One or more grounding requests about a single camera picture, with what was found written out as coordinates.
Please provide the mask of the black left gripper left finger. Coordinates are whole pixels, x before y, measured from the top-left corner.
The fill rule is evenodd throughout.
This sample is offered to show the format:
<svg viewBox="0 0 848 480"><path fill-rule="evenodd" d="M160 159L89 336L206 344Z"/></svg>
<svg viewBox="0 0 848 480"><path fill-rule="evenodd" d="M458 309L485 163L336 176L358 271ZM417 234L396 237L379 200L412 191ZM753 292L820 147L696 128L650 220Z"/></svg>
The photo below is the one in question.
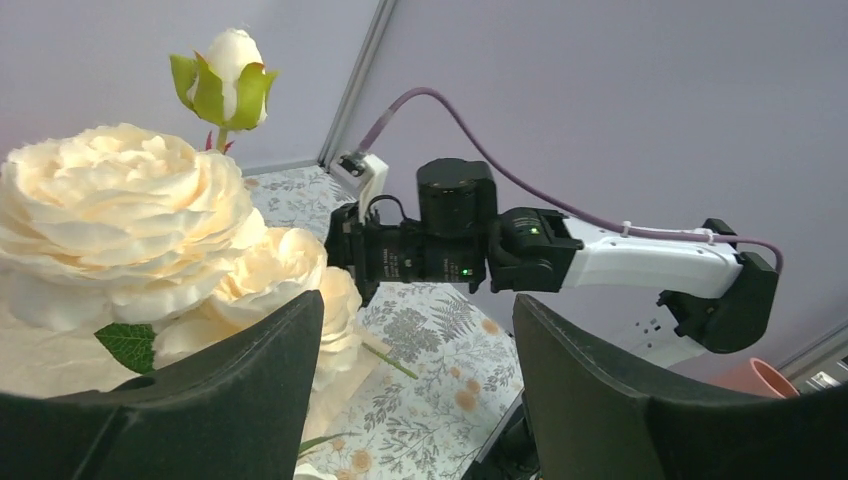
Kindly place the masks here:
<svg viewBox="0 0 848 480"><path fill-rule="evenodd" d="M262 321L110 392L1 398L5 479L289 479L323 302Z"/></svg>

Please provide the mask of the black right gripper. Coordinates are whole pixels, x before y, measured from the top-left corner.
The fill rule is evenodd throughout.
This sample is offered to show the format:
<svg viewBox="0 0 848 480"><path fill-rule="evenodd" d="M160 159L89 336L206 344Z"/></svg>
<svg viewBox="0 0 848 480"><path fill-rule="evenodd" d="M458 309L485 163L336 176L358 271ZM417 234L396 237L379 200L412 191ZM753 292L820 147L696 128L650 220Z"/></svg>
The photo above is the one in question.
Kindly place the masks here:
<svg viewBox="0 0 848 480"><path fill-rule="evenodd" d="M483 161L438 158L416 172L420 219L384 225L375 208L364 224L357 201L334 210L324 246L327 262L350 273L364 303L383 282L465 284L476 292L486 278L488 228L498 215L497 193Z"/></svg>

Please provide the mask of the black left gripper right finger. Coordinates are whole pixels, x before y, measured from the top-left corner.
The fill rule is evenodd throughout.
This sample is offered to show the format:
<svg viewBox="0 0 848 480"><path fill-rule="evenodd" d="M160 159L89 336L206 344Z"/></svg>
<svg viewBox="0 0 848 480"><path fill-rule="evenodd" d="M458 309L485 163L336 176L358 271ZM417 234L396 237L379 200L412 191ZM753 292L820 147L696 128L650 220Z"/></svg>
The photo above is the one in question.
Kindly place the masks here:
<svg viewBox="0 0 848 480"><path fill-rule="evenodd" d="M770 399L702 383L513 306L542 476L562 480L843 479L847 390Z"/></svg>

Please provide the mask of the cream white rose stem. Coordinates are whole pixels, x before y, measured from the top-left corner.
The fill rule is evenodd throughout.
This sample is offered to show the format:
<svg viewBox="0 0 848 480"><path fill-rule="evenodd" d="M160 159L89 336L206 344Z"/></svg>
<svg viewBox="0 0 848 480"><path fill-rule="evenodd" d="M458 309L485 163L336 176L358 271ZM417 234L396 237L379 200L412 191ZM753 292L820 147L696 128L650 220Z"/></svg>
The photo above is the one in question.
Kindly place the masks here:
<svg viewBox="0 0 848 480"><path fill-rule="evenodd" d="M12 151L1 177L10 316L55 333L153 327L156 369L139 377L316 291L311 393L349 369L363 301L353 278L309 231L266 226L226 148L119 124Z"/></svg>

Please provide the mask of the beige kraft wrapping paper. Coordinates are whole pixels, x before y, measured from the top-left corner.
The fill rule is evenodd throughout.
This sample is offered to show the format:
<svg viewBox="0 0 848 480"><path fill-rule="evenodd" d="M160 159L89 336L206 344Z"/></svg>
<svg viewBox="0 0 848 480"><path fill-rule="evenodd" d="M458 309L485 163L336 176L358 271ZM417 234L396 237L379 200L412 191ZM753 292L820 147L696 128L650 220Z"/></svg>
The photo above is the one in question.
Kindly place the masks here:
<svg viewBox="0 0 848 480"><path fill-rule="evenodd" d="M302 439L323 436L390 348L373 335L360 332L365 343L353 366L314 392ZM1 389L20 395L54 397L87 390L111 390L136 373L118 363L92 336L56 334L29 327L1 312Z"/></svg>

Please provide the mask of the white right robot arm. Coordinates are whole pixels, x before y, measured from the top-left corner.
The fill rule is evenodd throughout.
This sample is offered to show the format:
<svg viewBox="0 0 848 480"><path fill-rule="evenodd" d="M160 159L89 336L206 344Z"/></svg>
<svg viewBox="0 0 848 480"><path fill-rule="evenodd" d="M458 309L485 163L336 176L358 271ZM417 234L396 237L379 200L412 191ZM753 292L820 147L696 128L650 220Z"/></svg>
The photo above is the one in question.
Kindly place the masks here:
<svg viewBox="0 0 848 480"><path fill-rule="evenodd" d="M439 158L416 173L420 215L380 222L387 165L353 153L340 167L359 197L333 211L330 265L347 270L369 302L383 282L464 284L476 291L548 292L587 286L655 289L659 313L621 326L622 348L670 367L706 352L731 354L764 335L778 272L741 252L726 226L694 230L605 228L550 209L500 211L482 161Z"/></svg>

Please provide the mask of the floral patterned table mat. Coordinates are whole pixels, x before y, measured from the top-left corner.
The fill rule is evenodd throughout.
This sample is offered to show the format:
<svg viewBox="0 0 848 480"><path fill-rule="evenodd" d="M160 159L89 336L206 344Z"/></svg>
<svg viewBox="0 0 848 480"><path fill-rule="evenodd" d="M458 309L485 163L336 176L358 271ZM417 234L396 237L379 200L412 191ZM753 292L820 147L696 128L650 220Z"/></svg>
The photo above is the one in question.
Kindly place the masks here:
<svg viewBox="0 0 848 480"><path fill-rule="evenodd" d="M512 339L447 284L385 283L359 314L385 358L306 461L340 479L459 479L523 386Z"/></svg>

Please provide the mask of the terracotta pot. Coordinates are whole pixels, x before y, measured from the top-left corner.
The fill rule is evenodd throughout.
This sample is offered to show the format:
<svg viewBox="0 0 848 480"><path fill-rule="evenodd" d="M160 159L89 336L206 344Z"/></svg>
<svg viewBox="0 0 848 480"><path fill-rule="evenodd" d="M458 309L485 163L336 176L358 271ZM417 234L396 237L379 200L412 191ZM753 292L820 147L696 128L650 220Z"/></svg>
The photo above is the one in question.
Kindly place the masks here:
<svg viewBox="0 0 848 480"><path fill-rule="evenodd" d="M778 370L759 358L750 358L708 380L725 389L761 397L791 398L798 390Z"/></svg>

